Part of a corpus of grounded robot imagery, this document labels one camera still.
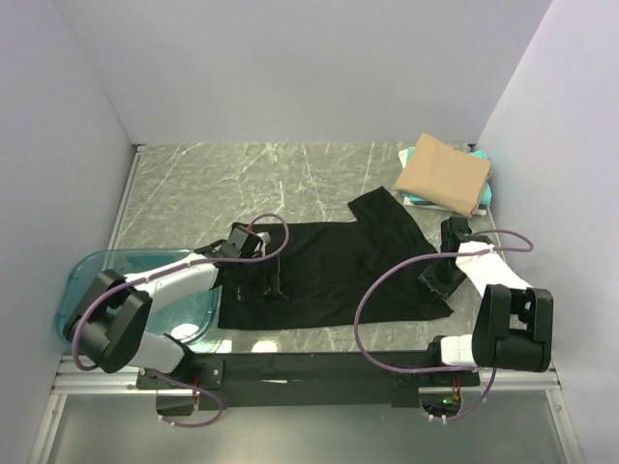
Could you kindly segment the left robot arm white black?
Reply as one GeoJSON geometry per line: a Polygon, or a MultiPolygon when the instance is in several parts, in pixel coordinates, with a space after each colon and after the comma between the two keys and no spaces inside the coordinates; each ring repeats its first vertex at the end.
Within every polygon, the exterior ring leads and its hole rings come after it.
{"type": "Polygon", "coordinates": [[[126,366],[159,372],[173,389],[186,386],[193,376],[192,354],[168,333],[146,330],[151,313],[188,295],[221,285],[233,265],[269,261],[287,246],[290,231],[282,225],[281,245],[267,252],[270,239],[256,233],[254,223],[232,228],[225,240],[197,248],[186,257],[154,270],[120,275],[100,272],[64,326],[74,365],[81,371],[114,373],[126,366]]]}

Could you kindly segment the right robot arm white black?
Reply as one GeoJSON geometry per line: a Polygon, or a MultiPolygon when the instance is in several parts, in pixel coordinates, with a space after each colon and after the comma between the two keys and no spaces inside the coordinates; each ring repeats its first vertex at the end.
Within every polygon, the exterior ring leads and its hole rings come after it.
{"type": "Polygon", "coordinates": [[[440,230],[444,257],[429,264],[420,281],[447,300],[469,280],[481,304],[472,333],[432,341],[437,354],[425,361],[427,379],[445,386],[465,367],[546,371],[552,343],[551,293],[520,278],[486,233],[473,232],[467,219],[445,219],[440,230]]]}

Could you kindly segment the black t shirt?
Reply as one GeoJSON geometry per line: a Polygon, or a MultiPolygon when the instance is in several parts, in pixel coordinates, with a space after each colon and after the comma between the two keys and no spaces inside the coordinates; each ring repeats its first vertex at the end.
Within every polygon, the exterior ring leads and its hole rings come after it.
{"type": "MultiPolygon", "coordinates": [[[[287,300],[237,300],[233,265],[222,280],[218,325],[222,329],[270,331],[350,325],[369,287],[400,262],[433,253],[417,222],[384,188],[349,202],[352,222],[292,223],[280,257],[287,300]]],[[[255,225],[283,240],[277,223],[255,225]]]]}

